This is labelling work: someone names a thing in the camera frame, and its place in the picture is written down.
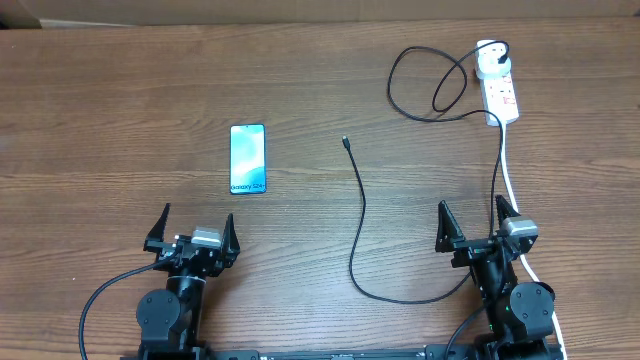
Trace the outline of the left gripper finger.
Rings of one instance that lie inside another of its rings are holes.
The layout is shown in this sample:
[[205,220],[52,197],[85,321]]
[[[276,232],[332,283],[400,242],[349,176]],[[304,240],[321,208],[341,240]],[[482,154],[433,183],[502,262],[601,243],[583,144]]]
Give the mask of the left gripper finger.
[[234,216],[230,213],[227,217],[222,236],[222,249],[225,254],[239,254],[240,245],[235,232]]
[[164,241],[164,232],[165,232],[165,228],[166,228],[168,215],[169,215],[169,212],[170,212],[170,207],[171,207],[170,203],[166,203],[165,204],[164,209],[163,209],[159,219],[156,221],[156,223],[151,228],[151,230],[148,232],[148,234],[147,234],[147,236],[145,238],[145,242],[146,243],[148,243],[149,241],[151,241],[151,242],[163,242]]

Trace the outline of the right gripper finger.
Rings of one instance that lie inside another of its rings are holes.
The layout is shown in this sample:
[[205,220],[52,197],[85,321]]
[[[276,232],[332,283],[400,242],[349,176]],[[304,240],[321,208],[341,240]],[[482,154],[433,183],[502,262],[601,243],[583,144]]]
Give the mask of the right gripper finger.
[[466,240],[445,200],[438,204],[437,245],[454,245]]
[[499,223],[503,223],[507,218],[520,216],[520,213],[502,195],[495,196],[495,204]]

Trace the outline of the blue Samsung Galaxy smartphone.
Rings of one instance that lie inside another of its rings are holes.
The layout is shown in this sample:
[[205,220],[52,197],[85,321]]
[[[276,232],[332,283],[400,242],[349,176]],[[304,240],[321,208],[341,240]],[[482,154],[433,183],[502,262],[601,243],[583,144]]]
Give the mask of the blue Samsung Galaxy smartphone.
[[266,128],[263,124],[230,128],[230,193],[259,194],[267,189]]

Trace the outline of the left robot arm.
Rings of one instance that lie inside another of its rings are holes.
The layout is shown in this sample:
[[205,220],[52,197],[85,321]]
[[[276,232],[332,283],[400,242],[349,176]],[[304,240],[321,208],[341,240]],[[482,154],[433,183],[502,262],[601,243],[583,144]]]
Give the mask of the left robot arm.
[[234,216],[222,232],[197,227],[190,236],[164,240],[170,211],[166,205],[147,234],[143,249],[156,255],[153,268],[168,274],[166,286],[145,294],[136,309],[141,328],[139,359],[213,359],[199,339],[207,280],[233,266],[240,254]]

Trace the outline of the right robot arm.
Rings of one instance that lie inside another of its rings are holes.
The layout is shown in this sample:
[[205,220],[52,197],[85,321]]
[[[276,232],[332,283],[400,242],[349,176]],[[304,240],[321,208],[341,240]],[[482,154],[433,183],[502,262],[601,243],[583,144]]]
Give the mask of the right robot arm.
[[[454,268],[467,267],[479,289],[482,306],[456,329],[445,345],[426,348],[429,359],[560,359],[561,347],[550,345],[554,332],[555,292],[540,281],[520,283],[512,262],[528,253],[538,238],[537,224],[519,214],[501,195],[495,198],[500,227],[484,239],[465,238],[446,202],[438,204],[435,250],[452,253]],[[471,344],[455,341],[470,322],[487,316],[490,332]]]

